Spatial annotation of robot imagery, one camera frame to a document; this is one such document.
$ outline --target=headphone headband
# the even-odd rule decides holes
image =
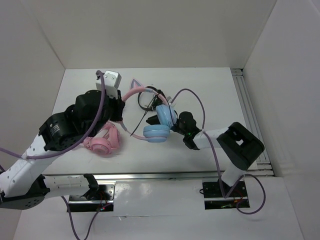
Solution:
[[[135,87],[133,89],[131,89],[130,91],[128,91],[123,97],[122,97],[122,101],[123,102],[126,102],[128,100],[128,98],[130,98],[131,96],[135,95],[135,94],[138,94],[138,93],[142,93],[142,92],[147,92],[147,93],[152,93],[152,94],[155,94],[158,96],[159,99],[161,99],[161,101],[163,102],[164,105],[168,106],[169,107],[169,104],[166,100],[166,98],[157,93],[155,90],[151,89],[151,88],[147,88],[147,87],[144,87],[144,86],[139,86],[139,87]],[[128,131],[128,129],[126,128],[125,124],[123,121],[119,122],[121,127],[123,128],[123,130],[125,130],[127,133],[129,133],[130,135],[132,135],[132,137],[136,138],[136,139],[139,139],[139,140],[147,140],[146,137],[143,137],[143,136],[139,136],[139,135],[136,135],[136,134],[132,134],[131,132]]]

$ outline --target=headphone ear cup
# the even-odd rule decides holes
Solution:
[[[170,127],[166,125],[150,125],[143,128],[143,136],[149,143],[163,143],[170,135]]]
[[[108,140],[110,141],[111,147],[113,149],[120,148],[120,134],[119,134],[117,128],[112,127],[112,128],[109,129],[109,138],[108,138]]]
[[[107,155],[111,153],[111,143],[102,137],[94,137],[90,141],[90,148],[99,155]]]
[[[161,125],[166,125],[172,128],[174,124],[177,122],[177,116],[172,107],[168,107],[162,104],[156,106],[155,110]]]

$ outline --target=pink ear cup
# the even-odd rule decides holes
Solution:
[[[94,153],[99,155],[110,154],[112,148],[110,142],[102,137],[92,138],[90,147]]]
[[[110,141],[111,147],[113,149],[120,148],[120,134],[119,134],[118,129],[116,127],[112,127],[109,129],[108,140]]]

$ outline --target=white panel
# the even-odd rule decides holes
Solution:
[[[0,1],[0,146],[23,153],[50,116],[65,69],[18,0]],[[16,159],[0,153],[8,169]],[[12,240],[20,210],[0,209],[0,239]]]
[[[285,176],[306,240],[320,234],[320,210],[308,204],[320,198],[318,2],[278,0],[244,68],[270,161]]]
[[[23,0],[67,69],[243,68],[276,0]]]
[[[229,68],[122,68],[111,69],[122,75],[119,89],[124,95],[130,88],[133,77],[145,86],[153,85],[173,97],[180,89],[195,91],[206,110],[205,129],[215,130],[239,122],[245,126],[234,81]],[[64,111],[74,104],[78,95],[96,89],[96,69],[67,69],[54,106],[54,113]],[[135,129],[145,111],[139,108],[138,95],[130,98],[125,105],[123,118],[129,130]],[[190,93],[181,93],[176,99],[178,113],[192,112],[197,126],[201,128],[203,113],[197,99]],[[136,133],[143,134],[143,121]],[[119,124],[122,147],[113,155],[99,156],[84,147],[78,147],[59,157],[45,171],[46,174],[81,173],[154,173],[154,172],[203,172],[214,171],[216,166],[211,149],[199,151],[188,149],[183,136],[171,133],[164,143],[149,143],[130,137]],[[217,148],[221,169],[225,170],[230,160]]]
[[[256,209],[262,201],[260,186],[252,178],[246,180],[251,209]],[[117,206],[114,212],[99,213],[92,225],[89,239],[121,239],[121,240],[303,240],[300,228],[290,202],[286,186],[282,178],[261,178],[265,187],[267,200],[261,212],[247,216],[240,214],[236,209],[205,210],[203,196],[199,197],[197,181],[181,181],[177,183],[177,192],[185,199],[175,196],[173,191],[169,195],[162,195],[155,200],[148,198],[149,194],[135,188],[136,192],[128,191],[124,197],[127,202],[116,199]],[[165,193],[166,188],[172,188],[172,181],[159,184],[148,182],[152,188],[151,195]],[[131,203],[131,196],[141,195],[141,206],[158,215],[145,216],[136,212],[135,204]],[[166,207],[161,200],[171,200],[171,212],[166,215]],[[131,216],[121,215],[117,210],[125,207],[132,210]],[[73,213],[75,229],[80,239],[85,237],[93,212]],[[14,240],[43,239],[46,240],[73,240],[75,239],[69,222],[66,206],[60,197],[45,200],[38,206],[24,210],[14,236]]]

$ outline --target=cat ear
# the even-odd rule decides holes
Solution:
[[[137,87],[143,87],[143,85],[137,79],[133,78],[131,83],[130,83],[130,89],[129,90],[137,88]]]

